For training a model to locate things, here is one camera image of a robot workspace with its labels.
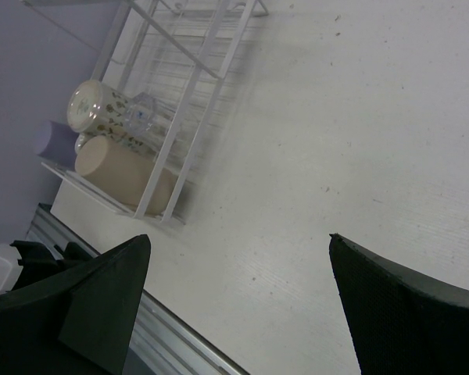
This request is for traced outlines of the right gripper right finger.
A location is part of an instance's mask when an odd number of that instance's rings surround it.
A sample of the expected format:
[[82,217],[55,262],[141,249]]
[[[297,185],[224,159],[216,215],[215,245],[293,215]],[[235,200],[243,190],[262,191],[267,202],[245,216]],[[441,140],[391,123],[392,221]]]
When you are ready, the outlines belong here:
[[329,256],[363,374],[469,374],[469,290],[332,234]]

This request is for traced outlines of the beige cup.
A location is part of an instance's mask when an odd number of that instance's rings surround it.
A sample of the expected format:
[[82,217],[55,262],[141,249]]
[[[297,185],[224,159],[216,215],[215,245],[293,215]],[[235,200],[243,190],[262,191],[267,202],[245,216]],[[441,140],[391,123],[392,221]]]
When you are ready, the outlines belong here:
[[75,161],[76,172],[119,203],[136,209],[155,163],[105,136],[90,139]]

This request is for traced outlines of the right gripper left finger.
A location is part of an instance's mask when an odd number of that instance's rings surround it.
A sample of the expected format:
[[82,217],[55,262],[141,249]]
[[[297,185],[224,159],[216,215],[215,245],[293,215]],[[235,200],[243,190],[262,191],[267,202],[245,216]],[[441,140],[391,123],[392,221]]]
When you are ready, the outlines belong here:
[[0,374],[121,374],[150,257],[138,235],[0,295]]

